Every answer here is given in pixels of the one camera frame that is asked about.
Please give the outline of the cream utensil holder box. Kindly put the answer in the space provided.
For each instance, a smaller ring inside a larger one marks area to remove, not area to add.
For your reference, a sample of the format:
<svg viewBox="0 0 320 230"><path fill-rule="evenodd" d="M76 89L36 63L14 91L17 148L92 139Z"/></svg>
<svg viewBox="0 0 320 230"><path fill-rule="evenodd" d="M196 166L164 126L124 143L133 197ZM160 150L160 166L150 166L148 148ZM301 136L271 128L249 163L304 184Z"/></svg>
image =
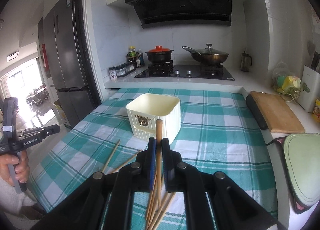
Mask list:
<svg viewBox="0 0 320 230"><path fill-rule="evenodd" d="M156 136L156 121L163 121L162 135L173 143L181 129L181 100L175 96L144 93L126 106L133 135L143 141Z"/></svg>

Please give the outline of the wooden chopstick cluster right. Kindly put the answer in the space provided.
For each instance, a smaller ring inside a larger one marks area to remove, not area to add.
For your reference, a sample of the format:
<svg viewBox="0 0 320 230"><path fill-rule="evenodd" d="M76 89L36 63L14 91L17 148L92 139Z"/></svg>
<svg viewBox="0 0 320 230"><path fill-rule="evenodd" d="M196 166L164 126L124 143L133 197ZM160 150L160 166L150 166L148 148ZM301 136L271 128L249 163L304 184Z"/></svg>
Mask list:
<svg viewBox="0 0 320 230"><path fill-rule="evenodd" d="M174 193L166 192L164 194L162 203L161 203L157 213L153 217L153 220L151 222L151 225L150 225L149 229L151 229L151 230L157 229L157 227L161 223L163 217L165 216L165 214L166 214L166 212L167 212L167 210L168 210L168 208L169 208L174 196L175 196Z"/></svg>

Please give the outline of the wooden chopstick cluster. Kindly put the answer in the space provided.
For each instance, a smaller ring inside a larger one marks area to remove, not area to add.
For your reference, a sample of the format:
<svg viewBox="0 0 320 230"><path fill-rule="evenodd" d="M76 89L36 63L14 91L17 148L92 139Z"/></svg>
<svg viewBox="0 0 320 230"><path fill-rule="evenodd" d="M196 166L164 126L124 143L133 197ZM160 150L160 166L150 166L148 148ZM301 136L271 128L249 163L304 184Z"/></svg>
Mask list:
<svg viewBox="0 0 320 230"><path fill-rule="evenodd" d="M151 209L150 216L148 219L147 230L151 229L151 224L152 224L153 218L155 216L156 209L161 205L161 201L158 201L158 197L161 196L163 182L164 182L164 177L162 177L162 179L161 179L161 186L159 188L157 188L157 190L156 190L155 198L154 198L154 201L152 204L152 209Z"/></svg>
<svg viewBox="0 0 320 230"><path fill-rule="evenodd" d="M168 208L169 208L174 196L175 196L174 193L166 192L164 194L162 203L161 203L157 213L153 217L153 220L151 222L151 225L150 225L149 229L151 229L151 230L157 229L157 227L161 223L163 217L165 216L165 214L166 214L166 212L167 212L167 210L168 210Z"/></svg>
<svg viewBox="0 0 320 230"><path fill-rule="evenodd" d="M148 221L151 205L153 204L153 200L152 199L153 199L153 194L154 194L155 187L156 187L156 180L157 180L157 172L155 172L155 178L154 178L154 181L153 181L152 190L150 192L149 199L148 199L148 206L146 208L146 214L145 214L146 221Z"/></svg>

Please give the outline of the wooden chopstick cluster middle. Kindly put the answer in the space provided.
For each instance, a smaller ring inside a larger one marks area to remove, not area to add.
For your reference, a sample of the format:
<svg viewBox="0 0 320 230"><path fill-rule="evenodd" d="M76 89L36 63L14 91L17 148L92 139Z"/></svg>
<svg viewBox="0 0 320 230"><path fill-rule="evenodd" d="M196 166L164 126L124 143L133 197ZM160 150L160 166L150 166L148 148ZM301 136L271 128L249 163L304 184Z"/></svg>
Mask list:
<svg viewBox="0 0 320 230"><path fill-rule="evenodd" d="M161 205L161 201L158 201L158 197L161 196L163 182L164 182L164 177L162 177L162 179L161 179L161 186L159 188L157 188L157 190L156 190L155 198L154 198L154 201L152 204L152 209L151 209L150 216L148 219L147 230L151 229L151 224L152 224L153 218L155 216L156 209Z"/></svg>

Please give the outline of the wooden chopstick cluster left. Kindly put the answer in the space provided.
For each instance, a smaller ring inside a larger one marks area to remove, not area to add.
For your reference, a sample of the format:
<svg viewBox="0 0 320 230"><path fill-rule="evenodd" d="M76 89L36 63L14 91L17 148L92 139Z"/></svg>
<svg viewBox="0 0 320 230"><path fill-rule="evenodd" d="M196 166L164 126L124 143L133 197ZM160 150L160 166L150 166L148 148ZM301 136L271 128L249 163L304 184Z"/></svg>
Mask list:
<svg viewBox="0 0 320 230"><path fill-rule="evenodd" d="M154 194L155 187L156 187L156 180L157 180L157 172L155 172L155 178L154 178L154 181L153 181L152 190L150 192L149 199L148 199L148 206L146 208L146 214L145 214L146 221L148 221L151 205L153 204L153 200L152 199L153 199L153 194Z"/></svg>

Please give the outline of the teal plaid tablecloth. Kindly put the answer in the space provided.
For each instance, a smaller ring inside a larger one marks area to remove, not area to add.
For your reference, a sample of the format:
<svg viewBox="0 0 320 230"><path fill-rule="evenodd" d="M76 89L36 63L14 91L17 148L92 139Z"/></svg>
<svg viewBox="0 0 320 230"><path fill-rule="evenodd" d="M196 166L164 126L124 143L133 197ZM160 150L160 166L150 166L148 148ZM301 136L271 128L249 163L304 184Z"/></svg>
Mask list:
<svg viewBox="0 0 320 230"><path fill-rule="evenodd" d="M120 89L40 162L35 229L282 229L252 99Z"/></svg>

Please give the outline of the spice jar rack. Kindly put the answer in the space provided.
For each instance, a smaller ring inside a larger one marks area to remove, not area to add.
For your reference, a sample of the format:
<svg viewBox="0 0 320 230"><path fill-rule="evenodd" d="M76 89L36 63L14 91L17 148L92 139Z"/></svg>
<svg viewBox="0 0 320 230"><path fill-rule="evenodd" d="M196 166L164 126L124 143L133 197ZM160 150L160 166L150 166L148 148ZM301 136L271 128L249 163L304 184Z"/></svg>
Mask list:
<svg viewBox="0 0 320 230"><path fill-rule="evenodd" d="M112 66L108 68L110 79L115 81L118 78L127 76L136 70L136 67L132 61L125 62L118 66Z"/></svg>

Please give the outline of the grey refrigerator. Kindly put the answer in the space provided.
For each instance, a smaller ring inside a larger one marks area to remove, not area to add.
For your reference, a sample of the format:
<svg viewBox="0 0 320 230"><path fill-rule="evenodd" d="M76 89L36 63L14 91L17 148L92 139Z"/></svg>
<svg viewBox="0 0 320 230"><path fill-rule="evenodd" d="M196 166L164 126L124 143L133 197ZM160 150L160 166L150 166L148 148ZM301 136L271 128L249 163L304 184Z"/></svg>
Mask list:
<svg viewBox="0 0 320 230"><path fill-rule="evenodd" d="M43 20L49 71L72 128L101 103L83 49L78 9L75 0L58 0Z"/></svg>

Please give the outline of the black rolled mat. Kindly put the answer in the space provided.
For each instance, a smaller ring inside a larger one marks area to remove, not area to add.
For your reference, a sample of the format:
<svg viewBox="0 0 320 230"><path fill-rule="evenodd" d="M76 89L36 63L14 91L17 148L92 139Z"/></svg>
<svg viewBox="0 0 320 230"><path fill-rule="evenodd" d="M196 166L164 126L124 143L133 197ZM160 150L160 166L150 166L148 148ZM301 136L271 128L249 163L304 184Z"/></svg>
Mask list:
<svg viewBox="0 0 320 230"><path fill-rule="evenodd" d="M249 94L246 97L246 105L248 106L249 110L253 114L253 117L256 120L259 128L261 130L267 130L268 129L267 123L266 123L258 105L256 104L255 100L251 96L251 94Z"/></svg>

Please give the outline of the black gas stove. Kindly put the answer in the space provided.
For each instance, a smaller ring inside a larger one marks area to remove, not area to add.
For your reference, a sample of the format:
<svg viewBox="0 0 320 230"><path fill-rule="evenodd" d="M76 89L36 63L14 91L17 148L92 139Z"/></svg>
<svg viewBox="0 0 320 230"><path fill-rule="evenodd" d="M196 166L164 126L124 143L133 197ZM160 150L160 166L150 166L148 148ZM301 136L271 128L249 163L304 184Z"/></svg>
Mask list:
<svg viewBox="0 0 320 230"><path fill-rule="evenodd" d="M200 65L186 65L173 64L172 61L162 64L149 64L148 69L135 76L135 78L146 77L186 77L235 81L222 64L216 66L208 66L202 63Z"/></svg>

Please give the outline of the condiment bottles group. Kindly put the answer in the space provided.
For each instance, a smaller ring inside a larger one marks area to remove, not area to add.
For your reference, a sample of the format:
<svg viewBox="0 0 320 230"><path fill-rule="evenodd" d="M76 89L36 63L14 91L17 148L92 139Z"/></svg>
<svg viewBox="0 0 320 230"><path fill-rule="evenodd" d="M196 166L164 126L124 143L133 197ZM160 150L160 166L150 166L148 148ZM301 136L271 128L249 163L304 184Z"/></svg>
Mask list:
<svg viewBox="0 0 320 230"><path fill-rule="evenodd" d="M137 50L136 47L133 45L129 46L129 50L126 57L129 62L133 63L135 68L141 68L145 66L142 50Z"/></svg>

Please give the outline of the wooden cutting board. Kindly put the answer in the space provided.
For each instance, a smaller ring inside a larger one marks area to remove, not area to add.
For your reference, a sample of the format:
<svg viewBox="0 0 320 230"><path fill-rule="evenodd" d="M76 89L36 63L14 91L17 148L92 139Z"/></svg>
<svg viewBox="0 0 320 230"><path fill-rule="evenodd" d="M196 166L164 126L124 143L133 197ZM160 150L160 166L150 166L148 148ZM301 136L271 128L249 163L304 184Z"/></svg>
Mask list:
<svg viewBox="0 0 320 230"><path fill-rule="evenodd" d="M295 113L279 95L251 91L268 129L272 133L305 133Z"/></svg>

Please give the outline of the black pot orange lid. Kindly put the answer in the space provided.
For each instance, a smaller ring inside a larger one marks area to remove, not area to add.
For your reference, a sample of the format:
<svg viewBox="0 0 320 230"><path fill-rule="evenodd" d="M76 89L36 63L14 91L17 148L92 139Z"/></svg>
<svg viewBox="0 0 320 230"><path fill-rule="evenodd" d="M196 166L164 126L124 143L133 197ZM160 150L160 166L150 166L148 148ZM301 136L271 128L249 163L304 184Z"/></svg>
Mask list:
<svg viewBox="0 0 320 230"><path fill-rule="evenodd" d="M154 49L146 51L149 62L152 64L161 64L171 60L173 50L165 48L161 45L155 46Z"/></svg>

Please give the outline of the wok with glass lid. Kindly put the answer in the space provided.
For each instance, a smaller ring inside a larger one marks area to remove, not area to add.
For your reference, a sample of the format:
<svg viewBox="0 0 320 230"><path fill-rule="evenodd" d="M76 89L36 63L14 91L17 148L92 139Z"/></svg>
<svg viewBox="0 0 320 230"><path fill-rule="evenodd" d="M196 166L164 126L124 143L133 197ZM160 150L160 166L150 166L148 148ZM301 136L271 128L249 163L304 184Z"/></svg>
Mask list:
<svg viewBox="0 0 320 230"><path fill-rule="evenodd" d="M182 46L182 49L189 52L195 61L208 66L215 66L227 60L229 53L213 49L212 44L210 43L207 43L206 46L207 47L204 49L194 49L188 46Z"/></svg>

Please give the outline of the green cutting board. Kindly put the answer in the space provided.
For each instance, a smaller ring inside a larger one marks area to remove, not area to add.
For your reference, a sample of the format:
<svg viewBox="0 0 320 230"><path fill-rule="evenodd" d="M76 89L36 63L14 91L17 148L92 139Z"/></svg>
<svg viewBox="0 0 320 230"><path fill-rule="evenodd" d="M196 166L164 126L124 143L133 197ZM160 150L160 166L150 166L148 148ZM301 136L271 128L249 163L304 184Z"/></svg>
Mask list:
<svg viewBox="0 0 320 230"><path fill-rule="evenodd" d="M283 152L294 211L301 214L319 201L319 134L291 134Z"/></svg>

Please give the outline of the dark glass kettle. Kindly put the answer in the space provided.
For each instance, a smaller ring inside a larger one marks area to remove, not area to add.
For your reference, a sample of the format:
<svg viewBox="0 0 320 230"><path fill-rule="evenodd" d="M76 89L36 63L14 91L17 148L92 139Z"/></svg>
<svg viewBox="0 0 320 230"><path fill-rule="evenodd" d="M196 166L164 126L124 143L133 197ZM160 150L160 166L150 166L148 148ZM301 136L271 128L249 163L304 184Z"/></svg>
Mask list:
<svg viewBox="0 0 320 230"><path fill-rule="evenodd" d="M252 57L245 51L241 55L240 70L243 72L249 72L252 66Z"/></svg>

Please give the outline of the plastic bag with produce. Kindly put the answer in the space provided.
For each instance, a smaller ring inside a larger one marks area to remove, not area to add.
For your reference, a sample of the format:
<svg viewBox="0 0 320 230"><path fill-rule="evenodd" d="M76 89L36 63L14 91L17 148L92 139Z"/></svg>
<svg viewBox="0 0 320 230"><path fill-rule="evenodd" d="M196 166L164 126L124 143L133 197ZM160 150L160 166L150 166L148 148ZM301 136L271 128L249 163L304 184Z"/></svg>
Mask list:
<svg viewBox="0 0 320 230"><path fill-rule="evenodd" d="M280 94L290 94L292 96L299 94L301 80L283 61L278 62L272 73L273 88Z"/></svg>

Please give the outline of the yellow snack packet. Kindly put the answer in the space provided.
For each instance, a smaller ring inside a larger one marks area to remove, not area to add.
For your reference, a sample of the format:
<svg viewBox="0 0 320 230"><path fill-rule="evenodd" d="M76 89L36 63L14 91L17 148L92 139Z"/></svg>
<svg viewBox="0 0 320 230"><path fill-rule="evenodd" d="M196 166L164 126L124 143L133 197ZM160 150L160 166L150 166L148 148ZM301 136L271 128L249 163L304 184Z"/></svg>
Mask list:
<svg viewBox="0 0 320 230"><path fill-rule="evenodd" d="M315 105L313 107L313 112L312 112L312 117L316 122L320 123L320 100L319 100L319 98L317 98L315 101Z"/></svg>

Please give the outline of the white knife block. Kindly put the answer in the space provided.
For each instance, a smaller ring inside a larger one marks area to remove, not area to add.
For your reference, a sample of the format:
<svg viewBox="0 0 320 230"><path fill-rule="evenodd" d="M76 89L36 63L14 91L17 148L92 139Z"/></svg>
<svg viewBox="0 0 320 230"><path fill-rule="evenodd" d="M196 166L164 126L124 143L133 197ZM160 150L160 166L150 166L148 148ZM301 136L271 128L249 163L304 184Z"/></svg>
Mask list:
<svg viewBox="0 0 320 230"><path fill-rule="evenodd" d="M298 103L307 113L313 112L317 97L319 97L319 72L316 70L319 64L319 53L315 51L311 66L304 66L301 79L301 90Z"/></svg>

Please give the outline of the black range hood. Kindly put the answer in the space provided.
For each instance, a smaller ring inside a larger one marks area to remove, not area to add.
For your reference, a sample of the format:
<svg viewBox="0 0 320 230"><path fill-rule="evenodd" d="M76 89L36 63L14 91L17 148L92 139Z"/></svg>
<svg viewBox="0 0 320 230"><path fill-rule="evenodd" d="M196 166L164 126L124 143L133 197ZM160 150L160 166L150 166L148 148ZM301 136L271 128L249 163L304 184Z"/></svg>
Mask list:
<svg viewBox="0 0 320 230"><path fill-rule="evenodd" d="M180 24L231 26L232 0L125 0L143 28Z"/></svg>

